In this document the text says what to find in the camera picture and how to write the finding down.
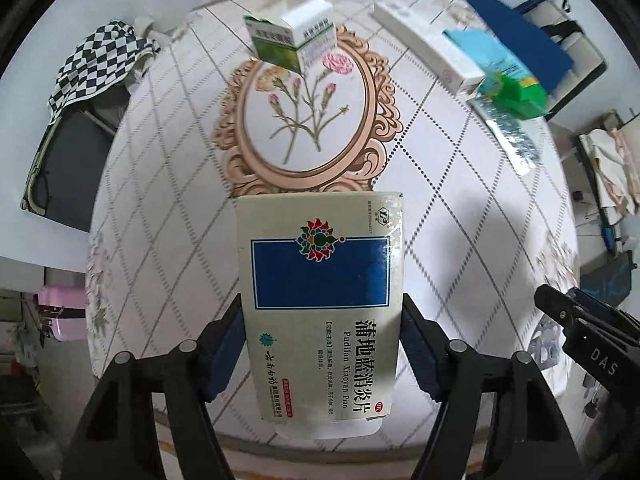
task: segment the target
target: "green and white medicine box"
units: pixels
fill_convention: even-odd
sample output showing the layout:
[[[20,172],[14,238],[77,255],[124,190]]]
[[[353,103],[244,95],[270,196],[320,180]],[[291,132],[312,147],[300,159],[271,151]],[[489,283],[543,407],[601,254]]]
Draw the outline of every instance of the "green and white medicine box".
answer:
[[[267,0],[244,23],[261,60],[304,74],[336,45],[332,8],[325,0]]]

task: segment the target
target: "metal screw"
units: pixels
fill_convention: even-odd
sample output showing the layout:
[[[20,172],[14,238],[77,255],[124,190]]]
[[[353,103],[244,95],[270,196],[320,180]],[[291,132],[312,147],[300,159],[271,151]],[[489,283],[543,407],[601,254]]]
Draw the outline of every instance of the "metal screw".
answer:
[[[130,357],[129,352],[118,352],[116,354],[114,361],[116,361],[117,364],[119,365],[123,365],[124,363],[129,361],[129,357]]]
[[[189,352],[193,352],[198,347],[198,343],[196,343],[193,339],[187,339],[180,343],[178,347],[180,352],[184,352],[188,354]]]
[[[461,353],[466,351],[466,343],[462,341],[462,339],[453,339],[449,341],[449,348],[451,348],[454,352]]]
[[[528,365],[532,361],[531,355],[523,350],[516,353],[516,359],[524,365]]]

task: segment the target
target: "yellow flower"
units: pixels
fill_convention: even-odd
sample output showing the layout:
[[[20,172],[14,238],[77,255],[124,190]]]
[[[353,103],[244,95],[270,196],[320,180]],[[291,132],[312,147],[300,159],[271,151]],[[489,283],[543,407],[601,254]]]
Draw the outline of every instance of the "yellow flower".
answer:
[[[276,78],[280,78],[282,81],[286,81],[290,76],[289,70],[281,66],[272,66],[260,74],[260,77],[255,82],[255,89],[259,92],[270,92],[275,88],[273,81]]]

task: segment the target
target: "diamond pattern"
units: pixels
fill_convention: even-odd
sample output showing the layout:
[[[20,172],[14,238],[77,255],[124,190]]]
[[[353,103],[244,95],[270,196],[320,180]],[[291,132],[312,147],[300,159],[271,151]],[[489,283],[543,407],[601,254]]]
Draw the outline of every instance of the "diamond pattern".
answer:
[[[385,145],[386,167],[374,188],[404,193],[404,290],[449,337],[511,354],[528,342],[539,318],[532,294],[544,279],[537,257],[547,226],[576,252],[548,130],[541,127],[543,167],[517,177],[481,121],[370,15],[376,0],[330,1],[336,22],[389,59],[404,130]],[[461,0],[396,1],[437,27],[458,27],[454,15],[466,12]],[[226,0],[191,13],[130,101],[92,221],[92,244],[109,255],[109,323],[104,337],[90,343],[97,375],[122,349],[150,356],[197,336],[239,290],[236,213],[223,174],[228,152],[209,135],[226,82],[250,55],[242,16],[263,2]],[[468,26],[483,25],[472,18]],[[423,446],[437,405],[401,355],[392,413],[372,436],[316,442],[277,436],[257,411],[246,349],[208,410],[216,431],[269,446],[327,452]],[[560,392],[562,381],[556,386]],[[162,396],[154,396],[154,405],[164,409]]]

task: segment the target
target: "white tablecloth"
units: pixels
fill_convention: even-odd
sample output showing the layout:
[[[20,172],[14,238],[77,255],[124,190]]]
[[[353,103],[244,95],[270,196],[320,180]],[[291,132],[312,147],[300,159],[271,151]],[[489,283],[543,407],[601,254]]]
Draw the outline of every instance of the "white tablecloth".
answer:
[[[274,76],[289,92],[300,82],[245,63],[242,16],[264,0],[223,0],[192,13],[132,97],[91,230],[89,343],[98,377],[123,349],[164,353],[222,316],[239,291],[234,197],[249,192],[403,192],[405,291],[447,335],[481,352],[526,349],[542,315],[533,305],[536,286],[575,284],[574,220],[544,121],[542,164],[518,177],[480,119],[369,15],[375,0],[329,1],[346,30],[333,61],[314,73],[329,70],[316,103],[331,94],[323,120],[336,116],[315,137],[271,137],[276,101],[283,114],[294,113]],[[398,1],[440,28],[483,27],[462,0]],[[564,389],[565,360],[547,374],[555,392]],[[154,402],[165,409],[162,396]],[[284,440],[260,419],[243,351],[209,412],[219,433],[259,444],[375,450],[423,445],[436,405],[400,351],[394,406],[381,431]]]

